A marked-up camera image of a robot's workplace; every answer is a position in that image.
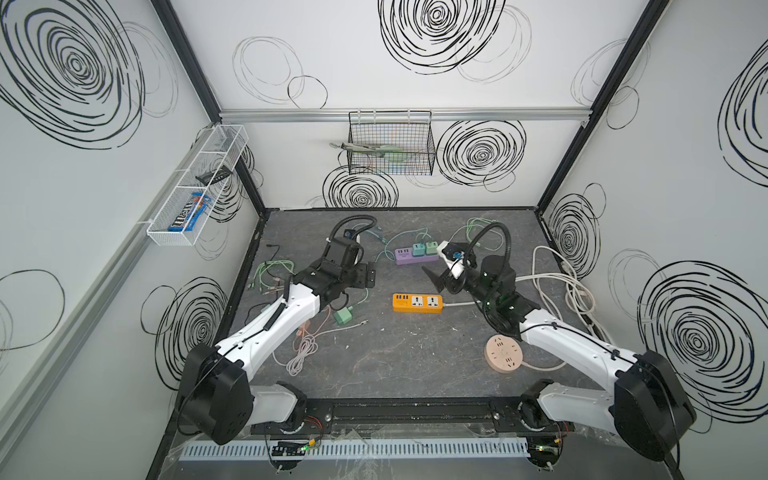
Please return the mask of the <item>orange power strip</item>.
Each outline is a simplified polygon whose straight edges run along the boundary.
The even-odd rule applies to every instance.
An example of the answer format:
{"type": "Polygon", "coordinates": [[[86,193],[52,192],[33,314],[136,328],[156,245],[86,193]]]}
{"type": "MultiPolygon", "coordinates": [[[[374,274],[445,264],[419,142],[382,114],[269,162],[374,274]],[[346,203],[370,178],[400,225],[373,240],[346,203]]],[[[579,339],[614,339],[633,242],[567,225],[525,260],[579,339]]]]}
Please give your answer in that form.
{"type": "Polygon", "coordinates": [[[392,297],[392,309],[398,313],[439,314],[443,308],[441,295],[396,293],[392,297]]]}

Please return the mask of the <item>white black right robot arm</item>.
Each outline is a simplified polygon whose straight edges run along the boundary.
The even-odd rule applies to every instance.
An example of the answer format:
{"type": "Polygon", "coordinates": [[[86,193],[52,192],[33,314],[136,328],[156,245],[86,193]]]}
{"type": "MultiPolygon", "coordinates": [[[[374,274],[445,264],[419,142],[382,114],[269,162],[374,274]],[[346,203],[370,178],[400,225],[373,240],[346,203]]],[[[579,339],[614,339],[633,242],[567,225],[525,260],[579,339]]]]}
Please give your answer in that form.
{"type": "Polygon", "coordinates": [[[498,333],[541,348],[575,368],[594,389],[538,381],[518,405],[526,424],[543,429],[571,422],[615,434],[646,459],[662,462],[696,421],[696,412],[669,361],[599,340],[557,319],[516,289],[516,273],[499,255],[482,263],[463,253],[426,274],[438,292],[466,292],[498,333]]]}

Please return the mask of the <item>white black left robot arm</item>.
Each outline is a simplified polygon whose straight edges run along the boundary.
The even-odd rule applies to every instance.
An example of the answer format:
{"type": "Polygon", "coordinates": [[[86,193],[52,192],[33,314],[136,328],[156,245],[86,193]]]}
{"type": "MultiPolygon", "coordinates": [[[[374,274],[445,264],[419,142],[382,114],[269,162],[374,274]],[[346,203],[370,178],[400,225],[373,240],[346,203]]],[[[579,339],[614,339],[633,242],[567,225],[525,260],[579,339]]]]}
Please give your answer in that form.
{"type": "Polygon", "coordinates": [[[288,280],[255,319],[213,346],[194,347],[179,384],[178,421],[218,445],[259,424],[298,428],[306,395],[285,382],[259,386],[251,381],[278,346],[347,289],[375,285],[373,266],[363,256],[356,234],[329,238],[321,257],[288,280]]]}

